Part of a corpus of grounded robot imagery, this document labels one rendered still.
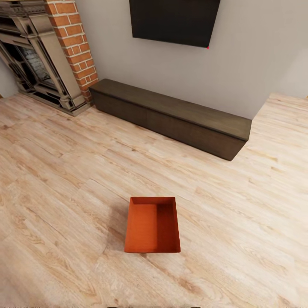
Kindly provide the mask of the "storage box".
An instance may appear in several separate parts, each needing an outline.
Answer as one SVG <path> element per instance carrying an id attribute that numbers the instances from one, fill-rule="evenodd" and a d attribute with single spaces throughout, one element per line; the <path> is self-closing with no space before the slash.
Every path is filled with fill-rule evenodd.
<path id="1" fill-rule="evenodd" d="M 181 252 L 175 197 L 130 198 L 124 252 Z"/>

